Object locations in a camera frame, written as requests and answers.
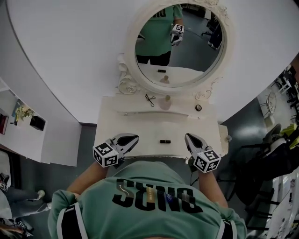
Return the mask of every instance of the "small bottle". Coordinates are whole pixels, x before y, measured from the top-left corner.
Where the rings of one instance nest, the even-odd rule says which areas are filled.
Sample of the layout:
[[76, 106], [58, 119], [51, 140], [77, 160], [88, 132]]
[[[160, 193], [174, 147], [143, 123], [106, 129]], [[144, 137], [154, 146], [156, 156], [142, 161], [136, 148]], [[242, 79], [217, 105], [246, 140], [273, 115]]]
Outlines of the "small bottle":
[[165, 98], [161, 98], [158, 100], [158, 104], [162, 110], [169, 110], [171, 106], [171, 98], [169, 95], [165, 96]]
[[230, 135], [228, 135], [226, 136], [225, 141], [229, 143], [232, 139], [233, 138]]
[[164, 84], [169, 84], [169, 79], [168, 79], [169, 77], [168, 76], [164, 76], [161, 80], [160, 80], [160, 82], [161, 83], [164, 83]]

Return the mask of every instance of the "ornate white mirror frame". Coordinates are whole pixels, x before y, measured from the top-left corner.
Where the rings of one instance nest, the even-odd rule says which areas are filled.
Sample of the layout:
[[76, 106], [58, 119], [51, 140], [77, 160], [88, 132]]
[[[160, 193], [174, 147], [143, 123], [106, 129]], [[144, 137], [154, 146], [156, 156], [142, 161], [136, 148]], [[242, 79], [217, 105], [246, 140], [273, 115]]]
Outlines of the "ornate white mirror frame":
[[[141, 70], [135, 56], [137, 37], [145, 23], [157, 12], [176, 4], [196, 4], [210, 10], [217, 17], [222, 29], [222, 45], [215, 62], [197, 78], [183, 84], [163, 84], [147, 79]], [[227, 8], [219, 0], [150, 0], [135, 15], [127, 31], [124, 55], [119, 55], [121, 79], [119, 90], [124, 94], [135, 94], [141, 87], [159, 93], [175, 94], [182, 91], [199, 92], [197, 99], [205, 99], [212, 94], [212, 84], [222, 77], [221, 73], [228, 64], [235, 44], [233, 24], [227, 14]]]

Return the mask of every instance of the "white flowers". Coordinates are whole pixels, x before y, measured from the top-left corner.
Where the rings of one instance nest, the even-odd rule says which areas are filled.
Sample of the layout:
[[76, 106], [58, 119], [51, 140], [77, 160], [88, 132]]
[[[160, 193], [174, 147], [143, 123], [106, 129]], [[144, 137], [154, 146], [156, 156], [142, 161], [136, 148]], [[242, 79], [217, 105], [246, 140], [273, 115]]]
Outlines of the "white flowers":
[[26, 112], [27, 110], [29, 110], [30, 108], [28, 107], [28, 105], [24, 105], [23, 108], [22, 108], [22, 111], [23, 112]]
[[135, 93], [136, 92], [136, 86], [128, 86], [127, 87], [127, 91], [130, 93]]
[[206, 0], [206, 5], [208, 7], [215, 7], [218, 5], [219, 0]]
[[224, 5], [219, 5], [218, 8], [219, 8], [219, 11], [222, 12], [222, 13], [225, 13], [226, 10], [227, 10], [227, 7], [224, 6]]

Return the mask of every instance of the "white vanity table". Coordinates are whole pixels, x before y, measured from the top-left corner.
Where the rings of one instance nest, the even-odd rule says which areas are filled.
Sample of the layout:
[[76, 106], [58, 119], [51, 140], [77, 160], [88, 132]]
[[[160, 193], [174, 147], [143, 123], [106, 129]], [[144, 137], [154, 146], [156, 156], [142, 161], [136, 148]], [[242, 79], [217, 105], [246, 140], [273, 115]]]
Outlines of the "white vanity table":
[[[157, 12], [168, 7], [179, 7], [184, 2], [205, 7], [219, 21], [222, 44], [214, 63], [202, 72], [180, 66], [137, 62], [136, 44], [144, 44], [147, 40], [145, 34], [144, 42], [136, 42], [143, 26], [150, 25], [152, 16]], [[102, 99], [95, 146], [114, 135], [131, 133], [137, 134], [140, 139], [126, 157], [171, 156], [185, 159], [191, 155], [184, 137], [186, 133], [191, 133], [202, 137], [219, 155], [227, 154], [227, 128], [219, 128], [213, 105], [209, 104], [208, 99], [213, 92], [213, 84], [222, 78], [221, 73], [229, 62], [233, 46], [232, 23], [226, 7], [218, 1], [153, 0], [145, 5], [127, 30], [126, 52], [118, 56], [121, 72], [119, 92], [115, 97]], [[168, 76], [169, 83], [160, 82], [164, 76]], [[171, 106], [163, 110], [159, 102], [166, 100], [166, 95], [168, 98], [170, 96]], [[200, 111], [195, 109], [196, 105], [201, 106]], [[170, 140], [171, 143], [161, 144], [160, 140]]]

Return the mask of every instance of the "round mirror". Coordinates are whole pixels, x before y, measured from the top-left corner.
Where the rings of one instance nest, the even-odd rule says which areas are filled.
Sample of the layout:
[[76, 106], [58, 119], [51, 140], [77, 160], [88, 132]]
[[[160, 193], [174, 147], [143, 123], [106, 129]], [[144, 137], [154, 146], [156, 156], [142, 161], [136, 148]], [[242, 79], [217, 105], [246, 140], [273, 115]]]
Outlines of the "round mirror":
[[234, 46], [232, 23], [218, 0], [152, 0], [128, 29], [123, 87], [171, 94], [197, 92], [221, 76]]
[[221, 44], [222, 30], [215, 14], [199, 5], [176, 4], [145, 23], [135, 54], [147, 79], [173, 87], [209, 71], [221, 53]]

